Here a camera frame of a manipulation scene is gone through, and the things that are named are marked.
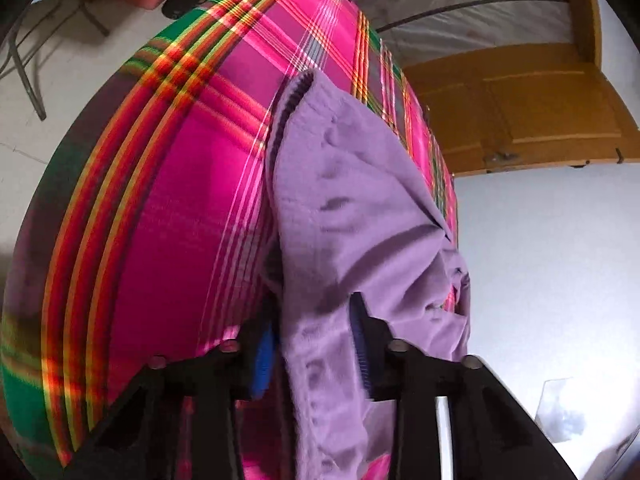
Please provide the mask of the folding side table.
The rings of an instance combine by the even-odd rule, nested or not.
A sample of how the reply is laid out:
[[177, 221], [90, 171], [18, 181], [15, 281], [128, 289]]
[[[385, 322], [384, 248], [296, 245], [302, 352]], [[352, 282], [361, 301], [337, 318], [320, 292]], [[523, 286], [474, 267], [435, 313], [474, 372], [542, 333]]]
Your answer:
[[[32, 64], [32, 60], [39, 54], [42, 47], [76, 15], [82, 15], [103, 38], [111, 35], [110, 29], [88, 7], [88, 0], [54, 0], [54, 3], [50, 4], [48, 10], [43, 12], [37, 21], [34, 21], [28, 29], [24, 29], [24, 21], [32, 8], [45, 1], [28, 0], [21, 10], [14, 11], [15, 18], [10, 21], [10, 27], [1, 41], [1, 50], [6, 52], [6, 57], [1, 62], [1, 77], [4, 78], [6, 73], [11, 70], [17, 73], [34, 112], [42, 122], [47, 119], [48, 114], [37, 82], [37, 70], [34, 70], [32, 75], [29, 75], [27, 71], [28, 66]], [[32, 35], [47, 21], [53, 20], [58, 10], [62, 9], [66, 2], [71, 2], [74, 5], [70, 12], [58, 20], [55, 25], [51, 25], [40, 37], [32, 40], [32, 45], [28, 50], [23, 50], [22, 45], [32, 38]]]

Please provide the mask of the pink plaid bed sheet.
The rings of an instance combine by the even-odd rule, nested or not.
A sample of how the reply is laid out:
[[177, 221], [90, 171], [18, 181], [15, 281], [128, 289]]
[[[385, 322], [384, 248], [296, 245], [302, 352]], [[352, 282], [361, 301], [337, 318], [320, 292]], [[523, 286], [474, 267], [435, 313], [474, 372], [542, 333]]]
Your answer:
[[17, 455], [56, 479], [151, 356], [187, 359], [259, 308], [262, 162], [281, 89], [314, 68], [380, 116], [455, 226], [407, 77], [349, 0], [208, 0], [96, 92], [44, 170], [2, 304]]

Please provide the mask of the brown wooden door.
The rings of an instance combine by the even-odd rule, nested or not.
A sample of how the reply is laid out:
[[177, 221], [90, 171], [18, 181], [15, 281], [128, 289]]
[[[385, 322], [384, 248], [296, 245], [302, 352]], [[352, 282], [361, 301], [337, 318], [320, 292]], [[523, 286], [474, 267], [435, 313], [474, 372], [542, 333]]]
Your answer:
[[455, 176], [638, 162], [634, 118], [572, 44], [477, 50], [405, 74]]

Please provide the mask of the purple fleece garment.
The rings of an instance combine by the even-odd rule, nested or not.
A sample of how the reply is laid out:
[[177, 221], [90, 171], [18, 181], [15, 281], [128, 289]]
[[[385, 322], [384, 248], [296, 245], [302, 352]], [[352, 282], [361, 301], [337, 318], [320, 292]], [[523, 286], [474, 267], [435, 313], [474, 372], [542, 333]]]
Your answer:
[[457, 361], [469, 340], [469, 271], [395, 133], [318, 70], [284, 88], [265, 170], [277, 222], [265, 277], [280, 299], [294, 472], [356, 479], [390, 452], [393, 407], [366, 396], [349, 297], [360, 292], [395, 336]]

